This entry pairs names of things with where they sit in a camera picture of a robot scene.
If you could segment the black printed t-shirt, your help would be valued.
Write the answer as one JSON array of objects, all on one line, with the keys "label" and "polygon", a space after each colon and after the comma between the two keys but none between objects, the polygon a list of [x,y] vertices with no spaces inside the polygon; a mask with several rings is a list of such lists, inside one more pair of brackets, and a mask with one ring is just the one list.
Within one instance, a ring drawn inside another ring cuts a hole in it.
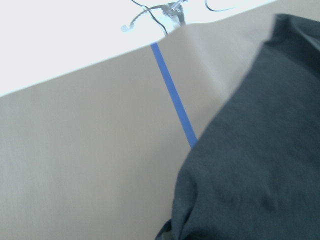
[{"label": "black printed t-shirt", "polygon": [[184,161],[158,240],[320,237],[320,23],[278,14]]}]

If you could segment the brown paper table cover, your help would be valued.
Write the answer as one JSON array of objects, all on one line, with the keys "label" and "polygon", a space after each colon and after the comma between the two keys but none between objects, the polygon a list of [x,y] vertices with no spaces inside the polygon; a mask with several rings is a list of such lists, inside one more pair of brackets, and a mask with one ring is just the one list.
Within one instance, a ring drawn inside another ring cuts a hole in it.
[{"label": "brown paper table cover", "polygon": [[278,14],[320,23],[317,0],[277,0],[0,99],[3,240],[158,240],[179,171],[240,87]]}]

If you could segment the silver stand with green tip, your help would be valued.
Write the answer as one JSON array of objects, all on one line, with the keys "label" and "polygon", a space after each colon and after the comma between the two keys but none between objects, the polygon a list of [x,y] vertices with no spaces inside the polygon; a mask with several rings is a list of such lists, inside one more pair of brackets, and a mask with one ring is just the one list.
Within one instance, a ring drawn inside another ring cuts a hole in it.
[{"label": "silver stand with green tip", "polygon": [[129,23],[129,25],[122,25],[120,27],[120,30],[123,33],[131,31],[135,27],[135,22],[144,14],[148,14],[151,19],[160,27],[162,32],[164,33],[165,36],[167,36],[169,33],[167,31],[167,28],[163,23],[161,23],[156,16],[153,14],[153,10],[161,10],[162,14],[165,17],[170,18],[171,20],[177,19],[177,23],[179,26],[184,26],[186,24],[185,21],[185,14],[184,14],[184,9],[183,9],[183,3],[187,2],[187,0],[176,0],[175,2],[168,2],[165,4],[160,4],[160,5],[155,5],[148,7],[146,5],[143,5],[141,3],[138,3],[135,0],[131,1],[135,5],[139,6],[142,8],[142,11],[137,14]]}]

